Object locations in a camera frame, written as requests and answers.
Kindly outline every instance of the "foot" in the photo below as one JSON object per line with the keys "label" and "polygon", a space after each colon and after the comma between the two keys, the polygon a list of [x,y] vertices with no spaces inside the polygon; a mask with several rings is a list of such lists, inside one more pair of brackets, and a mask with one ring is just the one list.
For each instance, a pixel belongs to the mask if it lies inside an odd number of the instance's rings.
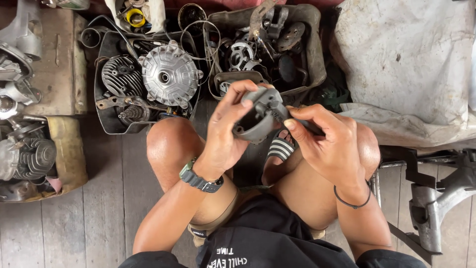
{"label": "foot", "polygon": [[[291,139],[291,135],[289,134],[289,132],[286,129],[282,130],[278,134],[278,137],[281,138],[281,139],[285,139],[289,143],[293,144],[292,139]],[[261,176],[261,183],[264,186],[271,186],[271,185],[269,185],[268,180],[267,180],[267,171],[269,171],[270,168],[273,168],[273,167],[275,167],[277,165],[280,165],[282,163],[283,163],[283,160],[281,158],[277,157],[277,156],[268,157],[268,159],[266,160],[266,163],[263,167],[263,175]]]}

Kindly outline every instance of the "watch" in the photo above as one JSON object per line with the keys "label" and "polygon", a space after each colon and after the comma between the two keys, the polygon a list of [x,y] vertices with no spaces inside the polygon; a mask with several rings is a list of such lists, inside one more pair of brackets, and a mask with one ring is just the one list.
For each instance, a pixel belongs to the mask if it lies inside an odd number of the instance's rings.
{"label": "watch", "polygon": [[190,162],[188,162],[185,167],[182,168],[182,171],[178,174],[180,179],[192,187],[196,187],[203,192],[206,193],[215,193],[220,189],[220,187],[223,185],[223,176],[220,176],[220,178],[216,181],[206,181],[202,177],[199,177],[195,172],[192,171],[193,164],[195,164],[195,161],[197,158],[193,158]]}

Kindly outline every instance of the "metal frame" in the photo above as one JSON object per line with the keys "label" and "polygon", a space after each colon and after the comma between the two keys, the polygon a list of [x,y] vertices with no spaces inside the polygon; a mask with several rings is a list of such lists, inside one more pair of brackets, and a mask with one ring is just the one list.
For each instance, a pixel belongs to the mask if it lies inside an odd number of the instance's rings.
{"label": "metal frame", "polygon": [[[441,222],[445,214],[461,201],[476,194],[476,150],[440,151],[418,156],[416,150],[399,146],[380,147],[383,163],[379,168],[407,165],[406,180],[413,182],[409,201],[414,233],[404,233],[388,223],[390,232],[432,264],[433,256],[441,252]],[[433,176],[418,172],[418,164],[433,163],[455,167],[446,178],[437,181]],[[372,177],[372,192],[380,205],[378,170]]]}

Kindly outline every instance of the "black wristband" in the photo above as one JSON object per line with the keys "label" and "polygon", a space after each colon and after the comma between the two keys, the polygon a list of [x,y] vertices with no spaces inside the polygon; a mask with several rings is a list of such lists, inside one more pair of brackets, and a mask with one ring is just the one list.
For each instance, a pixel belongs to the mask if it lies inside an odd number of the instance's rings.
{"label": "black wristband", "polygon": [[359,207],[363,207],[365,205],[367,205],[368,201],[370,200],[370,195],[372,194],[372,191],[370,190],[370,182],[369,181],[365,181],[368,185],[368,198],[367,198],[367,201],[365,201],[364,204],[360,205],[360,206],[355,206],[355,205],[351,205],[349,203],[347,203],[346,201],[340,199],[339,195],[337,194],[337,190],[336,190],[336,186],[334,185],[334,194],[336,195],[337,197],[337,200],[339,200],[342,204],[346,205],[346,206],[349,206],[353,209],[358,209]]}

